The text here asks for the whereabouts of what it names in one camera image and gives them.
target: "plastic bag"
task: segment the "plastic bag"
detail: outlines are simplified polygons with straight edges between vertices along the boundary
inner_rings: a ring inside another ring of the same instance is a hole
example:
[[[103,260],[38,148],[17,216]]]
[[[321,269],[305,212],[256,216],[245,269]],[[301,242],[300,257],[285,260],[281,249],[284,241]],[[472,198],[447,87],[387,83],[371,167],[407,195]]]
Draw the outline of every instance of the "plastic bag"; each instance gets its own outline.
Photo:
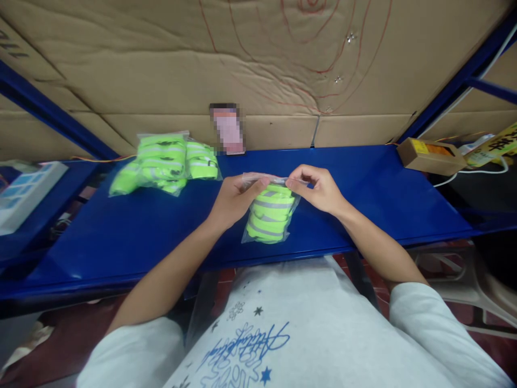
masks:
[[[185,186],[187,186],[186,179],[161,179],[159,181],[154,182],[144,182],[141,185],[142,187],[151,187],[165,191],[166,193],[173,195],[175,197],[179,197],[181,191]]]
[[[192,138],[187,139],[187,179],[221,181],[215,150]]]
[[[131,194],[139,186],[140,165],[137,162],[127,164],[120,170],[109,187],[109,196]]]
[[[262,177],[269,178],[270,183],[249,207],[249,218],[241,243],[258,241],[276,244],[285,241],[289,236],[287,228],[291,223],[292,214],[300,202],[300,196],[285,186],[287,178],[247,172],[242,175],[243,188],[247,190]]]
[[[136,159],[118,172],[109,196],[127,195],[138,187],[154,187],[175,197],[187,184],[187,139],[189,132],[139,134]]]
[[[142,181],[179,180],[187,177],[188,131],[163,135],[139,134],[137,162]]]

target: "smartphone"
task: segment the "smartphone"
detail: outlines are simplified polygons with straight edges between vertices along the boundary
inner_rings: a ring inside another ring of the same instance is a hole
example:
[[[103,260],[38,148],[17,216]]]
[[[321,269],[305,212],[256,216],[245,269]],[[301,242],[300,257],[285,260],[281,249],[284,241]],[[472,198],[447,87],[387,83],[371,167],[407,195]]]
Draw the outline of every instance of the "smartphone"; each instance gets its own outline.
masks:
[[[212,103],[210,104],[210,117],[217,131],[222,152],[226,155],[244,155],[246,145],[237,104]]]

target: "hand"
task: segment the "hand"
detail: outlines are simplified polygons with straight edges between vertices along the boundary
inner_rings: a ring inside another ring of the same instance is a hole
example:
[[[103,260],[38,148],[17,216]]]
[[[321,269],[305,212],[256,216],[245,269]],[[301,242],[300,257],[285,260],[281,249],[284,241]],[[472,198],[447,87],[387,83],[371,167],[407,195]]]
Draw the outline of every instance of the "hand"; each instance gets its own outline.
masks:
[[[314,189],[309,189],[300,180],[312,183]],[[286,186],[316,208],[336,217],[352,209],[327,169],[302,164],[289,175]]]
[[[260,178],[244,191],[242,175],[225,178],[207,222],[222,231],[229,229],[246,214],[253,200],[268,184],[269,179]]]

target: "white power strip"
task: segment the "white power strip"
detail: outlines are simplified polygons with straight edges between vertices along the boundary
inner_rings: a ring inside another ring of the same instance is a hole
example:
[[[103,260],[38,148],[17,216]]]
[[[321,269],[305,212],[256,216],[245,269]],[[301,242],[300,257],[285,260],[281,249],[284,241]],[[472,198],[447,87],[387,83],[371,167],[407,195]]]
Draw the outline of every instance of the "white power strip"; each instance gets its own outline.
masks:
[[[0,235],[16,232],[67,169],[62,163],[49,162],[16,178],[0,194]]]

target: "reflective safety vest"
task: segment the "reflective safety vest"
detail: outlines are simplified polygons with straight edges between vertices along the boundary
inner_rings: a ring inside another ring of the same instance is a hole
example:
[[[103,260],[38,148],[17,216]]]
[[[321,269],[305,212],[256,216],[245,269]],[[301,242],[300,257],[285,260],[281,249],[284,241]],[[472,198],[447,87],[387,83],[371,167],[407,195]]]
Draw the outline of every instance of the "reflective safety vest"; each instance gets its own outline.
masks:
[[[140,166],[136,162],[128,163],[120,170],[113,180],[110,188],[110,196],[130,194],[138,187],[138,174]]]
[[[214,150],[206,144],[187,142],[187,165],[192,179],[217,179],[219,175]]]
[[[142,176],[149,181],[184,177],[186,146],[183,135],[157,135],[141,139],[137,160],[142,167]]]
[[[168,192],[169,194],[173,194],[178,196],[181,190],[187,186],[187,180],[186,179],[179,179],[177,181],[170,180],[170,181],[158,181],[156,183],[157,187],[162,189],[163,191]]]
[[[251,204],[246,231],[255,241],[282,241],[291,220],[295,198],[286,187],[269,184]]]

